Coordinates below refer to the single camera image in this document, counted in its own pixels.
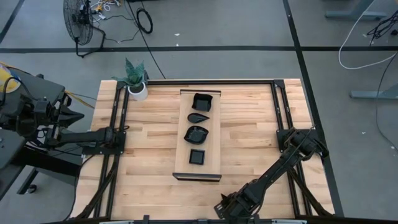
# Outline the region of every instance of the black bowl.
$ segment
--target black bowl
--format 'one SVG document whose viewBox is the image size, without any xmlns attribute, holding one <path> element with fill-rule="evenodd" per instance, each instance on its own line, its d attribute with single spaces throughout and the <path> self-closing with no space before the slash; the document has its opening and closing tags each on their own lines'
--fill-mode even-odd
<svg viewBox="0 0 398 224">
<path fill-rule="evenodd" d="M 209 94 L 196 93 L 193 97 L 192 108 L 200 111 L 209 112 L 211 109 L 211 100 L 213 97 Z"/>
<path fill-rule="evenodd" d="M 184 139 L 192 144 L 202 144 L 205 142 L 208 133 L 209 131 L 206 128 L 191 126 L 188 128 Z"/>
</svg>

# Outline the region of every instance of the black small square dish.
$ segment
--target black small square dish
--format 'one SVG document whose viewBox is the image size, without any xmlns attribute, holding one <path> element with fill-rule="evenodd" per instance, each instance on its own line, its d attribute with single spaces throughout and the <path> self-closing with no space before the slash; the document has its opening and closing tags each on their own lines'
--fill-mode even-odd
<svg viewBox="0 0 398 224">
<path fill-rule="evenodd" d="M 206 128 L 191 126 L 188 128 L 184 139 L 192 144 L 202 144 L 205 142 L 208 133 L 209 131 Z"/>
<path fill-rule="evenodd" d="M 211 109 L 211 100 L 213 97 L 209 94 L 196 93 L 193 97 L 192 108 L 199 111 L 209 112 Z"/>
<path fill-rule="evenodd" d="M 205 163 L 205 151 L 199 149 L 191 149 L 189 155 L 189 163 L 203 165 Z"/>
</svg>

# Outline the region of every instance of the potted plant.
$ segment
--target potted plant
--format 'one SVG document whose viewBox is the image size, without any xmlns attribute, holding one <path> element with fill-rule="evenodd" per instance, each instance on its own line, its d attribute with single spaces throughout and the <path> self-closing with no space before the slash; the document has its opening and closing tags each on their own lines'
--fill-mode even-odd
<svg viewBox="0 0 398 224">
<path fill-rule="evenodd" d="M 134 68 L 132 63 L 126 58 L 126 73 L 127 77 L 118 78 L 112 77 L 113 79 L 127 84 L 127 89 L 133 98 L 137 101 L 144 100 L 148 96 L 148 90 L 146 88 L 146 71 L 144 68 L 144 62 L 141 62 Z"/>
</svg>

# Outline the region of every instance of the black leaf-shaped dish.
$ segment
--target black leaf-shaped dish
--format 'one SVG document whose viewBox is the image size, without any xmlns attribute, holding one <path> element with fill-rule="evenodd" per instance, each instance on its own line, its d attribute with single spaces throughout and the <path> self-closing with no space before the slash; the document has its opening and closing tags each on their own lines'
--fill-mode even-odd
<svg viewBox="0 0 398 224">
<path fill-rule="evenodd" d="M 206 128 L 191 126 L 188 128 L 184 139 L 192 144 L 202 144 L 205 142 L 208 133 L 209 131 Z"/>
<path fill-rule="evenodd" d="M 211 100 L 213 97 L 208 94 L 196 93 L 193 97 L 192 108 L 200 111 L 209 112 L 211 109 Z"/>
<path fill-rule="evenodd" d="M 191 113 L 188 115 L 188 120 L 194 124 L 200 123 L 202 121 L 206 121 L 210 119 L 209 117 L 199 114 L 199 113 Z"/>
</svg>

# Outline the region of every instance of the green leaves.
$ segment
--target green leaves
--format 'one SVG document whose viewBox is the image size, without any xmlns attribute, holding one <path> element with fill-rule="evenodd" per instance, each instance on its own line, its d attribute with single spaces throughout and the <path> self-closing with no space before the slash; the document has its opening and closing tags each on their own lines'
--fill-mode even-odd
<svg viewBox="0 0 398 224">
<path fill-rule="evenodd" d="M 132 65 L 132 63 L 126 58 L 126 68 L 127 77 L 118 78 L 112 77 L 113 79 L 121 82 L 125 82 L 129 86 L 138 87 L 141 85 L 144 79 L 144 62 L 141 62 L 136 68 Z"/>
</svg>

